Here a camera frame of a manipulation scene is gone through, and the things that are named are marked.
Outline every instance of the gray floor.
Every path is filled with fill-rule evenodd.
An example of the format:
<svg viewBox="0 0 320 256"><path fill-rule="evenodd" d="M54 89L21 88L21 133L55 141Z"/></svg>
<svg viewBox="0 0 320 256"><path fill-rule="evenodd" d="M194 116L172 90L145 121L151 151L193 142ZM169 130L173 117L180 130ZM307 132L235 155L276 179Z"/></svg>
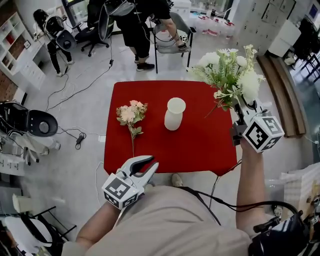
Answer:
<svg viewBox="0 0 320 256"><path fill-rule="evenodd" d="M227 47L214 37L198 35L193 42L190 63L195 64L207 52ZM80 126L91 133L105 135L113 86L118 81L192 80L191 77L188 77L185 68L187 56L182 59L178 54L158 54L158 75L155 70L136 72L134 55L124 46L121 35L112 37L112 55L114 64L107 74L99 78L90 89L50 110L61 127ZM105 72L111 54L110 49L99 46L95 49L95 54L89 58L86 52L81 52L78 47L72 56L75 64L68 72L66 91L52 96L50 106L54 106L73 92L87 87L96 77ZM148 61L155 63L153 45ZM258 73L262 74L260 67L256 65ZM44 111L48 96L61 89L66 82L66 76L55 77L51 63L45 65L44 72L47 78L41 89L39 91L29 89L25 103L29 109ZM272 102L271 110L279 117L267 82L261 85L259 98L262 102ZM235 121L237 116L233 111L231 116ZM98 135L87 131L85 131L87 138L83 141L80 150L75 149L74 138L65 133L56 134L55 137L61 142L61 149L51 150L48 156L41 157L40 163L26 166L26 176L22 178L24 192L31 195L35 213L55 205L57 206L55 214L64 224L69 227L72 224L78 225L78 228L70 234L70 239L75 238L79 228L99 208L99 202L102 204L105 201L101 186L108 175L103 165L100 164L104 160L105 143L99 141ZM241 149L237 147L238 159L241 158L241 154ZM265 176L268 179L278 178L281 172L302 168L301 139L281 139L272 150L264 153L264 159ZM223 176L214 194L226 202L235 203L239 175L240 167ZM184 173L181 176L186 186L206 193L211 192L216 179L216 175L209 171ZM170 174L156 174L153 181L156 185L169 184L169 178ZM234 212L215 203L212 209L223 225L235 226Z"/></svg>

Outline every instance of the office chair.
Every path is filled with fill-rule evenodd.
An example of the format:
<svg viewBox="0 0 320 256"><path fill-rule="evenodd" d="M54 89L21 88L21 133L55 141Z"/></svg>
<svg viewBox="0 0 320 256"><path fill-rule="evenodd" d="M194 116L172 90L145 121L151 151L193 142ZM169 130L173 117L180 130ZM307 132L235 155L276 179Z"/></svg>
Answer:
<svg viewBox="0 0 320 256"><path fill-rule="evenodd" d="M105 45L109 48L109 44L101 41L99 37L99 16L101 11L101 6L93 4L89 2L87 6L88 11L88 20L87 20L87 28L81 30L74 38L77 43L82 43L85 41L89 41L83 47L81 47L81 51L84 52L85 48L91 46L88 56L92 56L92 51L97 44Z"/></svg>
<svg viewBox="0 0 320 256"><path fill-rule="evenodd" d="M188 43L190 45L190 52L188 55L187 67L189 67L190 57L191 57L191 48L192 48L192 41L194 37L194 33L196 30L193 27L189 27L185 21L181 18L181 16L175 12L170 12L171 19L176 25L177 30L183 31L187 34ZM167 30L165 25L162 23L155 25L153 29L153 36L154 36L154 52L155 52L155 70L158 74L158 59L157 59L157 51L161 54L177 54L180 53L178 46L172 41L161 41L157 38L157 34L161 31Z"/></svg>

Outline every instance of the person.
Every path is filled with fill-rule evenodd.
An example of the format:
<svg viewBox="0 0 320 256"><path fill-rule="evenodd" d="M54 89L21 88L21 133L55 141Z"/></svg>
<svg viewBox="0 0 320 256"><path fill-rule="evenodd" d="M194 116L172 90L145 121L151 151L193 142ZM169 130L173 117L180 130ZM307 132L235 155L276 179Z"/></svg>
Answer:
<svg viewBox="0 0 320 256"><path fill-rule="evenodd" d="M50 59L53 64L53 67L56 71L57 77L62 77L63 73L60 70L60 66L57 59L57 43L54 38L51 38L50 34L46 33L44 28L46 20L48 19L49 15L42 9L38 9L33 13L33 18L35 20L35 24L33 28L35 33L37 34L37 38L43 37L43 40L46 44L47 50L50 54ZM75 62L72 60L71 54L68 51L58 48L62 51L62 53L66 56L66 64L68 66L73 65Z"/></svg>
<svg viewBox="0 0 320 256"><path fill-rule="evenodd" d="M140 22L133 9L125 16L114 16L116 25L122 32L125 46L129 47L135 58L137 71L150 71L155 68L154 64L146 62L150 51L150 33L145 22Z"/></svg>
<svg viewBox="0 0 320 256"><path fill-rule="evenodd" d="M242 165L237 205L265 199L263 155L241 141ZM75 242L63 246L62 256L244 256L254 236L253 227L266 222L263 207L236 213L236 228L219 226L193 194L175 187L155 186L120 211L106 202L82 227Z"/></svg>
<svg viewBox="0 0 320 256"><path fill-rule="evenodd" d="M129 0L129 2L136 4L136 14L141 22L146 22L147 18L151 16L153 20L160 20L172 36L171 39L175 41L179 50L182 53L190 51L190 48L179 36L177 26L170 16L170 7L167 0Z"/></svg>

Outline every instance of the red tablecloth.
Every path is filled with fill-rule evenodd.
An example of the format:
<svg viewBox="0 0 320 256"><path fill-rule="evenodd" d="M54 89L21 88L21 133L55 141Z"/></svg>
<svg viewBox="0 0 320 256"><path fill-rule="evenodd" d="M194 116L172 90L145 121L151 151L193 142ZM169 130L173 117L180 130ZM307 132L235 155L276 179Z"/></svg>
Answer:
<svg viewBox="0 0 320 256"><path fill-rule="evenodd" d="M237 163L232 145L229 111L215 109L214 90L195 81L128 81L114 85L104 151L104 169L115 173L133 157L127 126L117 121L116 108L131 100L148 103L145 119L136 124L144 134L134 140L134 155L152 155L159 162L158 173L212 171L222 176ZM167 103L179 97L186 103L181 126L176 131L164 125Z"/></svg>

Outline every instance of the white vase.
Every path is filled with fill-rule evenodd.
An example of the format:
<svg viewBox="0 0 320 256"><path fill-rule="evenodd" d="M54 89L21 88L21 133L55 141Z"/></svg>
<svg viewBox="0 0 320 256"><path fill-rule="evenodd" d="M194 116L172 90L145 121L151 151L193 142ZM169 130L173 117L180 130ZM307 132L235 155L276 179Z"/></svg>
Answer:
<svg viewBox="0 0 320 256"><path fill-rule="evenodd" d="M182 121L183 112L186 109L186 103L181 98L172 98L168 101L168 109L164 117L164 126L170 130L177 130Z"/></svg>

